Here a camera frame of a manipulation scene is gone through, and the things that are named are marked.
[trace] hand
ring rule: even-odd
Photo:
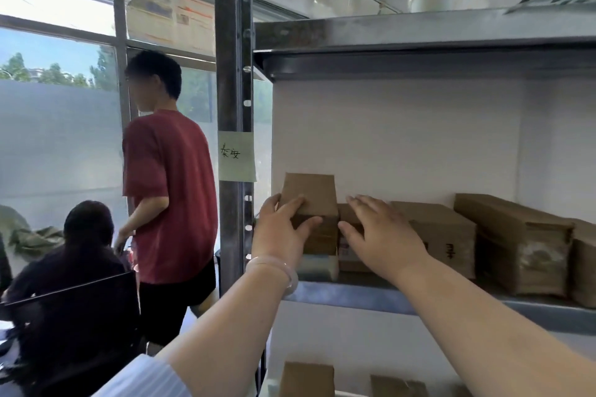
[[[401,271],[429,258],[424,243],[402,214],[370,196],[347,198],[364,227],[364,236],[345,221],[339,229],[364,264],[395,284]]]
[[[304,221],[294,230],[290,219],[304,203],[305,198],[295,198],[287,204],[278,207],[279,194],[267,198],[261,207],[259,219],[253,236],[252,257],[274,256],[284,261],[294,270],[304,250],[304,243],[308,236],[323,222],[320,216]]]
[[[127,231],[118,231],[118,237],[116,237],[113,247],[116,256],[122,256],[124,252],[124,247],[126,246],[126,241],[130,236],[131,234]]]

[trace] striped sleeve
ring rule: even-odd
[[[175,371],[158,359],[137,356],[93,397],[192,397]]]

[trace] green sticky note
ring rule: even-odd
[[[220,181],[256,182],[255,141],[252,132],[218,132]]]

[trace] white cup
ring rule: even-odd
[[[410,2],[410,12],[450,11],[453,9],[453,4],[454,0],[412,0]]]

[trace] sky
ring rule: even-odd
[[[114,35],[112,5],[94,0],[0,0],[0,14]],[[64,72],[91,77],[99,47],[70,39],[0,28],[0,65],[20,52],[28,68],[59,63]]]

